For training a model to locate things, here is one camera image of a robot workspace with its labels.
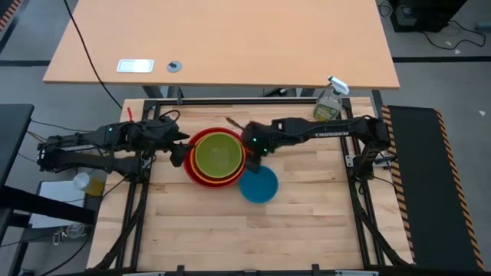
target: small bottle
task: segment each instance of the small bottle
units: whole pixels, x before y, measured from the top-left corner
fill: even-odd
[[[74,187],[91,196],[102,196],[104,183],[97,179],[91,179],[88,173],[80,172],[74,177]]]
[[[344,82],[335,77],[329,77],[332,84],[332,91],[328,96],[324,91],[317,99],[314,108],[314,118],[319,122],[334,120],[342,108],[341,97],[350,93],[350,88]]]

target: orange and black striped edge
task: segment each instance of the orange and black striped edge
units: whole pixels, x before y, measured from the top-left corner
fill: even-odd
[[[14,18],[14,13],[21,6],[22,0],[14,0],[5,14],[0,18],[0,31],[7,26],[8,22]]]
[[[447,157],[450,166],[452,167],[453,181],[455,182],[455,187],[457,189],[457,194],[459,195],[460,206],[462,207],[462,213],[466,220],[467,231],[469,232],[470,242],[474,247],[474,255],[476,256],[477,266],[484,271],[484,263],[483,258],[481,257],[481,252],[479,251],[479,247],[477,246],[476,234],[474,233],[473,223],[470,219],[469,209],[467,208],[466,198],[463,195],[463,189],[460,185],[460,177],[457,171],[457,167],[455,165],[455,160],[453,159],[452,149],[450,148],[450,143],[448,141],[447,129],[443,124],[443,116],[442,113],[436,110],[438,116],[438,123],[440,124],[440,130],[443,137],[443,143],[445,143],[445,150],[447,150]]]
[[[390,119],[390,109],[388,106],[385,105],[382,106],[382,119],[384,120],[384,123],[387,124],[387,128],[389,129],[390,147],[387,151],[392,156],[396,156],[397,155],[396,143],[394,141],[392,120]],[[390,173],[392,175],[392,183],[394,184],[395,187],[397,203],[399,204],[400,217],[402,218],[404,229],[406,230],[407,243],[411,251],[411,256],[413,257],[413,262],[415,262],[413,241],[411,239],[410,225],[409,225],[409,220],[407,218],[406,198],[404,197],[404,189],[402,186],[402,179],[400,177],[400,171],[399,171],[399,162],[397,160],[390,162]]]

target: white spray nozzle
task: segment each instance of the white spray nozzle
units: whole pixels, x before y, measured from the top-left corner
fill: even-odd
[[[350,93],[350,87],[348,87],[348,85],[344,81],[332,76],[330,76],[328,80],[331,82],[332,87],[336,92],[344,95],[348,95]]]

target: gray floor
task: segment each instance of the gray floor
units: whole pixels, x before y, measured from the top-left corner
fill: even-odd
[[[491,20],[489,0],[469,0],[455,19],[471,28],[479,20]],[[10,37],[0,60],[48,60],[58,45],[68,22],[68,14],[61,1],[31,0]],[[484,48],[462,44],[460,53],[445,51],[429,45],[426,38],[418,33],[396,34],[388,18],[382,18],[387,40],[393,57],[414,56],[491,56],[491,43]],[[455,28],[446,28],[442,34],[433,34],[435,43],[455,44],[461,38],[478,40],[474,34],[467,34]],[[442,111],[450,143],[467,203],[473,217],[474,229],[479,242],[485,266],[491,270],[491,170],[487,158],[491,156],[491,63],[461,64],[396,64],[400,80],[399,91],[382,92],[386,104],[415,107],[433,107]],[[33,118],[79,129],[93,129],[119,118],[120,110],[111,103],[101,87],[94,85],[50,85],[43,84],[46,67],[0,67],[0,84],[5,95],[0,103],[30,103],[35,105]],[[139,87],[109,86],[108,89],[122,102],[127,98],[142,98],[145,93]],[[262,94],[262,88],[244,87],[192,87],[185,88],[187,97],[254,97]],[[368,95],[369,91],[356,91],[355,96]],[[479,111],[485,111],[483,117]],[[47,126],[32,124],[30,130],[42,135],[68,134]],[[26,137],[20,153],[35,159],[36,142]],[[35,192],[41,180],[69,179],[74,172],[53,175],[39,172],[38,167],[22,158],[15,160],[8,185]],[[20,231],[10,228],[2,244],[15,242]],[[54,247],[49,242],[29,245],[24,267],[40,274],[62,262],[75,252],[82,241],[64,243]],[[85,267],[90,246],[58,273],[82,271]],[[0,248],[0,271],[5,271],[11,261],[15,246]]]

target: wooden table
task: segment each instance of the wooden table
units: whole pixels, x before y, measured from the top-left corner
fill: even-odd
[[[74,17],[106,84],[399,87],[375,1],[80,0]],[[117,73],[121,59],[153,72]],[[97,83],[71,22],[44,82]]]
[[[373,114],[370,98],[352,98],[355,116]],[[121,120],[141,118],[143,100],[126,100]],[[180,129],[194,135],[207,127],[230,126],[224,116],[241,124],[270,123],[281,117],[312,119],[310,104],[206,105],[178,109]],[[153,164],[145,213],[138,271],[308,270],[362,268],[348,183],[338,138],[309,140],[285,146],[264,158],[276,173],[280,188],[269,203],[247,202],[238,186],[210,190],[192,183],[184,168],[173,168],[169,155],[159,153]],[[390,173],[375,169],[390,181]],[[106,190],[121,180],[108,176]],[[392,247],[411,262],[394,187],[370,181],[378,228]],[[123,183],[102,202],[88,267],[107,253],[120,234],[128,184]],[[371,260],[374,249],[367,231]],[[129,265],[132,241],[127,243]]]

